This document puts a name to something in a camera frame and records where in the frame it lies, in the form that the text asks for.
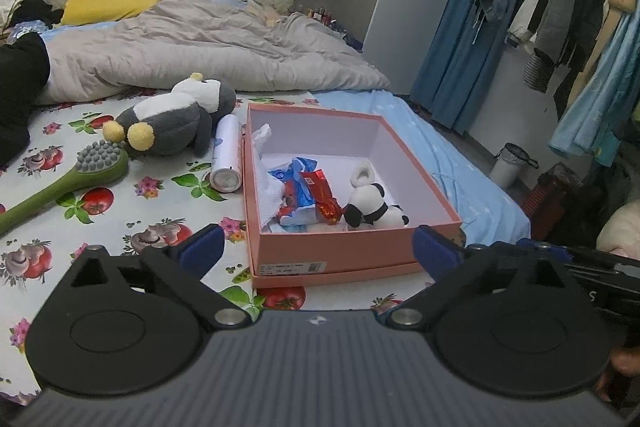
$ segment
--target open shoe box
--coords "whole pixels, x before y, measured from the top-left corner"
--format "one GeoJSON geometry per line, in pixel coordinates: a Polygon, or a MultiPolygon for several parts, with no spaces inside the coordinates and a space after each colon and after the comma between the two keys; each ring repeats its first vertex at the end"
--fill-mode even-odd
{"type": "Polygon", "coordinates": [[[384,118],[368,114],[251,103],[243,145],[244,201],[254,287],[309,286],[378,279],[420,271],[412,252],[418,225],[452,240],[461,220],[384,118]],[[386,230],[272,233],[260,229],[251,135],[268,123],[262,150],[268,168],[294,156],[318,161],[340,206],[352,191],[350,176],[368,158],[387,204],[398,204],[407,227],[386,230]],[[291,275],[265,275],[290,273],[291,275]]]}

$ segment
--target metal bolt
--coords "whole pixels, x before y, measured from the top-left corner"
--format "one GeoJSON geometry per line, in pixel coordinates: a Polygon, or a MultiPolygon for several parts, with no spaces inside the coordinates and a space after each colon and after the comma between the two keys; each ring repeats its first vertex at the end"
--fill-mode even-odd
{"type": "Polygon", "coordinates": [[[218,310],[213,318],[219,324],[225,326],[237,326],[238,324],[242,324],[244,322],[244,312],[242,310],[238,310],[235,308],[224,308],[218,310]]]}
{"type": "Polygon", "coordinates": [[[401,308],[391,313],[391,320],[401,326],[415,326],[422,320],[422,314],[411,308],[401,308]]]}

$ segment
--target stuffed animal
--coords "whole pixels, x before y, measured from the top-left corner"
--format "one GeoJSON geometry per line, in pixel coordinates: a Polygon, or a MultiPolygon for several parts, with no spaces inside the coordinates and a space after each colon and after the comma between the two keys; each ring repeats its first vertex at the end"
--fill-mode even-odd
{"type": "Polygon", "coordinates": [[[363,163],[351,175],[353,192],[344,208],[344,220],[352,229],[363,224],[374,229],[397,229],[409,223],[402,208],[385,203],[385,189],[374,183],[373,167],[363,163]]]}
{"type": "Polygon", "coordinates": [[[193,73],[171,92],[143,100],[106,122],[102,134],[112,142],[124,140],[134,151],[159,156],[191,145],[201,157],[220,118],[235,107],[236,92],[231,86],[193,73]]]}

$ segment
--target white logo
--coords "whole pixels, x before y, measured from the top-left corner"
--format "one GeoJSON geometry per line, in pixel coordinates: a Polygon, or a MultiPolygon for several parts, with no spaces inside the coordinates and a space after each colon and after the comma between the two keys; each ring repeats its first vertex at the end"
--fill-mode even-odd
{"type": "Polygon", "coordinates": [[[324,323],[329,322],[329,319],[322,317],[322,315],[316,315],[315,317],[311,317],[309,322],[314,326],[322,326],[324,323]]]}

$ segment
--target white trash bin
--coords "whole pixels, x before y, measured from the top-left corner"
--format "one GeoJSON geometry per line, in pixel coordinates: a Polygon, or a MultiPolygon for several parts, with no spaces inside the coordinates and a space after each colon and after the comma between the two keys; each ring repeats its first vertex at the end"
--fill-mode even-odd
{"type": "Polygon", "coordinates": [[[538,168],[538,162],[532,160],[526,150],[513,143],[506,143],[502,150],[495,156],[497,158],[489,178],[500,188],[509,188],[518,172],[524,165],[538,168]]]}

